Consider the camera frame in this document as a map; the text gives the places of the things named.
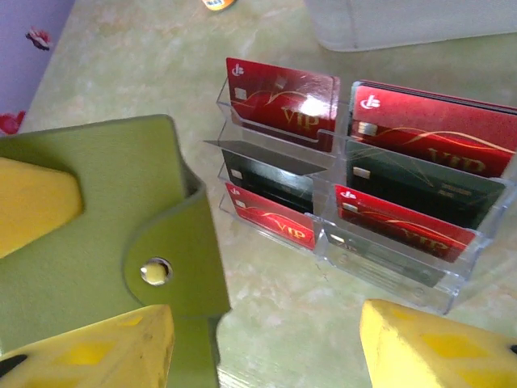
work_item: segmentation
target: black card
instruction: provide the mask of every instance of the black card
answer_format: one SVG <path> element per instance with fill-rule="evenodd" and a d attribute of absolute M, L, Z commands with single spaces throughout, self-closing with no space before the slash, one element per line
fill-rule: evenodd
<path fill-rule="evenodd" d="M 219 141 L 230 181 L 299 213 L 313 212 L 313 180 L 321 167 L 244 141 Z"/>
<path fill-rule="evenodd" d="M 348 141 L 347 185 L 408 209 L 476 229 L 505 185 L 492 179 Z"/>

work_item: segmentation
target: marble table surface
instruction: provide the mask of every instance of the marble table surface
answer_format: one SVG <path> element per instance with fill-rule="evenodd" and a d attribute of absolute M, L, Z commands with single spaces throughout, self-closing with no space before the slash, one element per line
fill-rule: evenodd
<path fill-rule="evenodd" d="M 238 0 L 220 14 L 200 0 L 78 0 L 28 114 L 26 131 L 171 115 L 188 164 L 207 183 L 233 312 L 219 330 L 225 388 L 370 386 L 359 341 L 367 297 L 391 298 L 329 264 L 264 238 L 217 209 L 216 107 L 225 58 L 360 78 L 517 106 L 516 35 L 365 53 L 317 44 L 302 0 Z M 490 255 L 517 256 L 505 221 Z M 517 336 L 510 265 L 449 317 Z"/>

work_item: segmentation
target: red vip card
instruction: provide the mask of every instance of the red vip card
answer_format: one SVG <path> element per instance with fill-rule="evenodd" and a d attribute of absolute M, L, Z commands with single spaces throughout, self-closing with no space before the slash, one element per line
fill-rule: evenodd
<path fill-rule="evenodd" d="M 411 209 L 336 185 L 339 216 L 435 257 L 454 262 L 475 233 Z"/>
<path fill-rule="evenodd" d="M 499 177 L 517 148 L 517 109 L 374 82 L 352 87 L 354 138 L 485 177 Z"/>
<path fill-rule="evenodd" d="M 293 243 L 315 247 L 313 220 L 295 210 L 227 183 L 226 189 L 237 215 Z"/>
<path fill-rule="evenodd" d="M 227 58 L 230 100 L 243 126 L 330 152 L 339 100 L 339 78 Z"/>

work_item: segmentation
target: card chip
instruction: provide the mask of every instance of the card chip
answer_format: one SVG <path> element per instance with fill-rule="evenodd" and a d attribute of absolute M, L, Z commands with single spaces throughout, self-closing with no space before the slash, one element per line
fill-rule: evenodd
<path fill-rule="evenodd" d="M 359 133 L 361 135 L 375 136 L 377 135 L 377 126 L 371 123 L 359 122 Z"/>
<path fill-rule="evenodd" d="M 240 87 L 236 87 L 233 90 L 235 91 L 236 99 L 248 99 L 248 94 L 244 89 L 241 89 Z"/>
<path fill-rule="evenodd" d="M 359 176 L 360 178 L 370 179 L 370 171 L 364 170 L 360 167 L 354 167 L 353 169 L 354 175 Z"/>
<path fill-rule="evenodd" d="M 343 204 L 343 209 L 348 210 L 349 212 L 354 212 L 354 213 L 358 212 L 357 206 L 350 205 L 350 204 Z"/>
<path fill-rule="evenodd" d="M 231 169 L 232 175 L 237 179 L 242 179 L 242 173 L 238 170 Z"/>
<path fill-rule="evenodd" d="M 279 77 L 277 77 L 277 79 L 275 81 L 275 87 L 283 90 L 285 88 L 285 86 L 287 85 L 287 83 L 288 83 L 288 80 L 286 78 L 279 76 Z"/>

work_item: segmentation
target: yellow foam block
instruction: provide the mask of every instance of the yellow foam block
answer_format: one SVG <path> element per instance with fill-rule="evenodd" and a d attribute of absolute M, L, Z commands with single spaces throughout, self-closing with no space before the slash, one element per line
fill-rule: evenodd
<path fill-rule="evenodd" d="M 71 174 L 0 158 L 0 258 L 81 212 L 79 185 Z"/>
<path fill-rule="evenodd" d="M 517 387 L 517 339 L 381 300 L 360 334 L 374 388 Z"/>
<path fill-rule="evenodd" d="M 8 352 L 0 388 L 163 388 L 173 344 L 170 307 L 144 307 Z"/>

